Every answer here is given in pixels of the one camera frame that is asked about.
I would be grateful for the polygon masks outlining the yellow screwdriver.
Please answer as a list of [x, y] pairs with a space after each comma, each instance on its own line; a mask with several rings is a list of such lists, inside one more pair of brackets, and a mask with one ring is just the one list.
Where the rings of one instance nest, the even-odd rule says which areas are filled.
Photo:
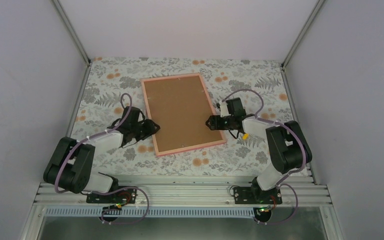
[[249, 134], [245, 133], [245, 134], [242, 136], [242, 139], [243, 139], [243, 140], [246, 140], [248, 137], [249, 137]]

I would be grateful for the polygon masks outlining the pink picture frame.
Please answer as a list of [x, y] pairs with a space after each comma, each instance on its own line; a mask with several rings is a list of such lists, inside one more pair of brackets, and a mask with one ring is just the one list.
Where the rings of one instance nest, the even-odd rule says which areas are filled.
[[160, 126], [152, 136], [158, 157], [193, 151], [227, 142], [206, 121], [216, 111], [200, 73], [141, 80], [147, 117]]

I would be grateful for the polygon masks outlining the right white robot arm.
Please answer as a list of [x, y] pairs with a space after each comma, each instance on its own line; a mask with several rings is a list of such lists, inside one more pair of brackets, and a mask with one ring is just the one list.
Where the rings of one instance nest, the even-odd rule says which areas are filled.
[[311, 149], [297, 121], [280, 123], [248, 114], [240, 98], [221, 101], [217, 104], [219, 115], [211, 115], [206, 126], [212, 131], [237, 131], [240, 134], [257, 136], [267, 140], [271, 163], [264, 172], [252, 181], [251, 198], [258, 204], [270, 197], [270, 190], [293, 173], [302, 171], [313, 159]]

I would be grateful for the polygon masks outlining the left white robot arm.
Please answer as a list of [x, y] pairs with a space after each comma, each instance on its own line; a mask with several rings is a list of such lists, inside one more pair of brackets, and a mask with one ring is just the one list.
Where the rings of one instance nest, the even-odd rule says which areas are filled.
[[137, 107], [125, 107], [122, 117], [103, 132], [83, 140], [63, 137], [59, 140], [44, 170], [43, 180], [54, 186], [56, 193], [98, 193], [111, 203], [119, 197], [116, 179], [92, 170], [94, 158], [110, 150], [126, 147], [128, 143], [143, 141], [160, 130]]

